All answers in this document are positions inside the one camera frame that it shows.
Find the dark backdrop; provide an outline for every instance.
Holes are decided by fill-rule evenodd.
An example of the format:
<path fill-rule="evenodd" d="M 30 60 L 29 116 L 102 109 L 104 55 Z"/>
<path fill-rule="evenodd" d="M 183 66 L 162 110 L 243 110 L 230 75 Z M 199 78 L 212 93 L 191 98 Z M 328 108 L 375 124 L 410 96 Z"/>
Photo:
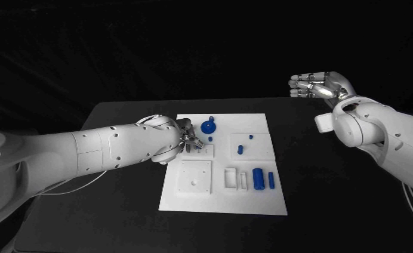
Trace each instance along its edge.
<path fill-rule="evenodd" d="M 102 101 L 286 97 L 325 70 L 409 112 L 411 17 L 411 0 L 1 0 L 1 127 L 78 130 Z"/>

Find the blue object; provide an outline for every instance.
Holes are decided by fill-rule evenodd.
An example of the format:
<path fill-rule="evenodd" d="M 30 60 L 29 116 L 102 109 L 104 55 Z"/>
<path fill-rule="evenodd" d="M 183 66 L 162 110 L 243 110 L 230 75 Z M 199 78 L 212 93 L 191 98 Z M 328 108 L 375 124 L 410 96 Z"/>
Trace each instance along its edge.
<path fill-rule="evenodd" d="M 214 117 L 209 117 L 209 120 L 205 121 L 201 125 L 201 130 L 204 134 L 211 134 L 217 129 L 217 125 L 214 123 Z"/>
<path fill-rule="evenodd" d="M 253 180 L 254 180 L 254 189 L 255 190 L 266 189 L 264 173 L 263 173 L 263 169 L 261 168 L 254 168 L 253 169 Z"/>
<path fill-rule="evenodd" d="M 268 187 L 270 187 L 270 189 L 276 188 L 276 186 L 273 184 L 273 173 L 271 172 L 268 172 Z"/>

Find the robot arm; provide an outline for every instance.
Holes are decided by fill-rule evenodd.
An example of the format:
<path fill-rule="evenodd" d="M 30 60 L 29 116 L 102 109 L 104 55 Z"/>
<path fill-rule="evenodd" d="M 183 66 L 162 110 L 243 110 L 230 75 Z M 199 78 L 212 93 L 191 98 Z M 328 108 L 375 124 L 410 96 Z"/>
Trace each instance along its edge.
<path fill-rule="evenodd" d="M 326 99 L 333 111 L 315 117 L 320 133 L 335 131 L 348 147 L 358 147 L 378 165 L 413 187 L 413 117 L 357 96 L 336 72 L 292 76 L 292 97 Z"/>
<path fill-rule="evenodd" d="M 204 146 L 191 120 L 175 121 L 159 115 L 136 124 L 79 132 L 32 136 L 0 133 L 0 221 L 62 181 L 149 159 L 166 164 L 185 144 Z"/>

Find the table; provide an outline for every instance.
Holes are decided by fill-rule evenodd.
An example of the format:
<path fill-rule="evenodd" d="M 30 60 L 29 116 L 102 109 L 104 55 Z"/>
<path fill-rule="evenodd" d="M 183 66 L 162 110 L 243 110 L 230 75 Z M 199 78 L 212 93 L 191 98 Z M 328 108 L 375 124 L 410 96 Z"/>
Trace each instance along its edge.
<path fill-rule="evenodd" d="M 411 248 L 400 182 L 335 134 L 319 134 L 320 99 L 101 103 L 82 129 L 130 124 L 153 113 L 266 113 L 289 216 L 159 211 L 166 166 L 108 171 L 68 195 L 42 196 L 16 239 L 20 251 L 339 252 Z M 74 189 L 97 174 L 75 178 Z"/>

